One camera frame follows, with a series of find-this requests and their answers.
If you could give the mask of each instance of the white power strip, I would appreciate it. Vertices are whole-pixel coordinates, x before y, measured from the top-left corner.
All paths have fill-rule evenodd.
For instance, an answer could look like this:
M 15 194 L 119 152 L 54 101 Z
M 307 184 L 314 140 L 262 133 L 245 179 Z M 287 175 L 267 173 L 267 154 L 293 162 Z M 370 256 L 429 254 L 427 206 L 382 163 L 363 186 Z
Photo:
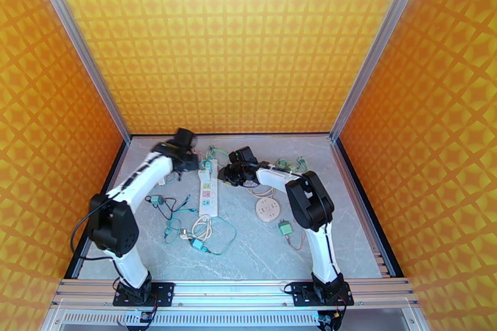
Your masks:
M 206 169 L 199 170 L 200 178 L 200 201 L 199 217 L 208 214 L 217 216 L 217 159 L 206 162 Z

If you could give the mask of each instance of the white robotic arm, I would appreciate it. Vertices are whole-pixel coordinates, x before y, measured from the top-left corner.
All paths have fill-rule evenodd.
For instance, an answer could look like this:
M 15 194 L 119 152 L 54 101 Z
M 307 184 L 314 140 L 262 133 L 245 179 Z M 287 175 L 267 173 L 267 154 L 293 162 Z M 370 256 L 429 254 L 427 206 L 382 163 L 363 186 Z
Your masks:
M 189 130 L 178 129 L 173 139 L 155 145 L 120 185 L 90 200 L 89 239 L 112 258 L 121 277 L 118 288 L 138 303 L 148 300 L 152 277 L 135 246 L 139 230 L 134 214 L 161 178 L 198 169 L 198 157 L 191 151 L 194 138 Z
M 261 185 L 271 186 L 286 193 L 286 184 L 296 179 L 292 173 L 260 168 L 255 174 Z M 340 273 L 335 259 L 335 251 L 331 239 L 331 222 L 320 226 L 317 232 L 304 229 L 311 248 L 312 273 L 323 283 L 332 282 Z
M 268 162 L 258 162 L 249 147 L 229 154 L 230 164 L 218 178 L 233 186 L 246 181 L 271 186 L 288 195 L 293 217 L 305 230 L 312 254 L 314 300 L 321 305 L 347 298 L 353 304 L 349 285 L 337 265 L 331 239 L 334 205 L 316 173 L 293 173 Z
M 120 185 L 107 192 L 107 196 L 116 202 L 125 201 L 133 214 L 152 188 L 165 176 L 173 172 L 173 160 L 161 153 L 149 153 L 144 162 Z M 112 257 L 116 269 L 126 285 L 140 288 L 148 276 L 148 270 L 142 263 L 136 246 L 122 255 L 117 256 L 111 250 L 104 253 Z

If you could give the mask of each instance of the black mounting plate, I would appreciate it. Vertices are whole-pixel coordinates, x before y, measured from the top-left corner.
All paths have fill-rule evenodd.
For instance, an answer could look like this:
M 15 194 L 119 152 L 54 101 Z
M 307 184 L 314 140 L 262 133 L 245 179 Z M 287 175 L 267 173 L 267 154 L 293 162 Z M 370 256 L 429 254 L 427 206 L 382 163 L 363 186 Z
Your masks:
M 296 281 L 294 283 L 289 283 L 286 288 L 290 287 L 291 291 L 286 291 L 285 293 L 291 294 L 293 299 L 293 305 L 295 307 L 309 307 L 309 306 L 343 306 L 344 303 L 342 299 L 346 302 L 347 306 L 353 305 L 353 297 L 350 292 L 350 286 L 348 283 L 344 282 L 344 285 L 340 290 L 332 296 L 325 304 L 322 304 L 316 299 L 314 293 L 314 284 L 310 281 Z
M 152 283 L 152 293 L 157 295 L 157 307 L 171 307 L 173 304 L 173 297 L 175 295 L 175 284 L 174 283 Z M 137 301 L 128 297 L 126 294 L 121 294 L 116 291 L 114 294 L 114 300 L 112 302 L 114 306 L 153 306 L 153 300 L 146 305 L 138 304 Z

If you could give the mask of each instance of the round white outlet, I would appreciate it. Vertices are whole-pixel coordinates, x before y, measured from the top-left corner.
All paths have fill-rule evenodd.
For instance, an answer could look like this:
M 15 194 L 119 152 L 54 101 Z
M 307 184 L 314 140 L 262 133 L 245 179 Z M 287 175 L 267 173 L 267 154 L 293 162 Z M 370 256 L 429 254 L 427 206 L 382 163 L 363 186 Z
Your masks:
M 255 205 L 255 214 L 261 221 L 274 221 L 280 215 L 280 204 L 272 197 L 262 197 Z

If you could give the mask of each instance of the vent grille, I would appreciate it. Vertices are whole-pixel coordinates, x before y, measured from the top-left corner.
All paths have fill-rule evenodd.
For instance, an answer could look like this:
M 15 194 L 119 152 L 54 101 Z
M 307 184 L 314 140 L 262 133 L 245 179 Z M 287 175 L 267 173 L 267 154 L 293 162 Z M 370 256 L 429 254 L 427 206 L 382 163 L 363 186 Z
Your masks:
M 78 325 L 143 325 L 140 323 L 140 311 L 127 311 L 125 314 L 118 311 L 86 311 L 66 310 L 64 324 Z M 202 325 L 203 327 L 222 326 L 314 326 L 317 325 L 316 311 L 292 312 L 202 312 L 185 313 L 167 311 L 158 312 L 153 321 L 157 326 L 189 326 Z

